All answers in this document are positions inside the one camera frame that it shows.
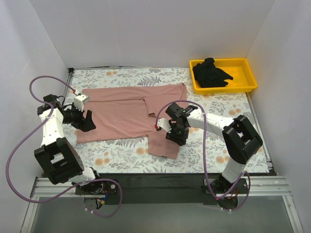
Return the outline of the pink t shirt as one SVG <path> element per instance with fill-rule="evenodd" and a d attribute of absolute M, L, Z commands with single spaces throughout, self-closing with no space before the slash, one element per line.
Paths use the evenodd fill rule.
<path fill-rule="evenodd" d="M 156 116 L 168 119 L 162 107 L 181 100 L 186 107 L 187 88 L 181 84 L 84 89 L 89 96 L 85 110 L 92 111 L 96 129 L 76 133 L 78 144 L 147 137 L 151 155 L 176 159 L 179 146 L 167 140 L 165 131 L 156 131 Z"/>

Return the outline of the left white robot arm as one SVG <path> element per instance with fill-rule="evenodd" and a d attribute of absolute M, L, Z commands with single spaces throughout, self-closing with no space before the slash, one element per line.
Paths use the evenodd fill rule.
<path fill-rule="evenodd" d="M 43 101 L 44 104 L 37 109 L 39 118 L 45 123 L 42 128 L 41 146 L 34 151 L 36 160 L 52 184 L 80 183 L 80 186 L 86 185 L 92 194 L 99 194 L 104 185 L 103 181 L 98 179 L 98 172 L 84 166 L 81 157 L 66 139 L 63 131 L 64 124 L 82 132 L 96 129 L 92 111 L 84 111 L 89 96 L 77 95 L 69 109 L 56 95 L 47 95 Z"/>

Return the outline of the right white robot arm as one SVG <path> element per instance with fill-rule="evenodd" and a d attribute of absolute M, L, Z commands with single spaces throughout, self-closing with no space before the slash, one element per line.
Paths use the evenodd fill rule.
<path fill-rule="evenodd" d="M 224 117 L 207 113 L 201 105 L 192 101 L 186 108 L 178 103 L 173 101 L 162 108 L 169 119 L 157 117 L 155 128 L 165 130 L 166 139 L 180 146 L 186 144 L 190 128 L 202 129 L 203 137 L 208 132 L 222 137 L 230 158 L 215 184 L 207 181 L 207 187 L 211 194 L 216 188 L 224 196 L 233 192 L 240 178 L 246 174 L 244 169 L 249 160 L 263 145 L 261 136 L 246 116 Z"/>

